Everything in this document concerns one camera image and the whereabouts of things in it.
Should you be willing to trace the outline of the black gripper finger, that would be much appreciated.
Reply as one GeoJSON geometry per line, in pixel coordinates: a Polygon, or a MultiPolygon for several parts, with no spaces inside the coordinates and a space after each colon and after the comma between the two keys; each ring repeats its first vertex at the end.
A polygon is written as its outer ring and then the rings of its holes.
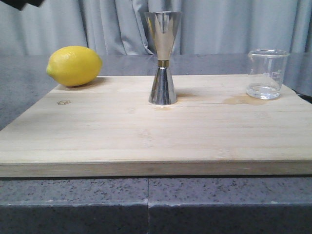
{"type": "Polygon", "coordinates": [[[17,9],[22,10],[26,5],[40,7],[44,0],[0,0],[1,2],[17,9]]]}

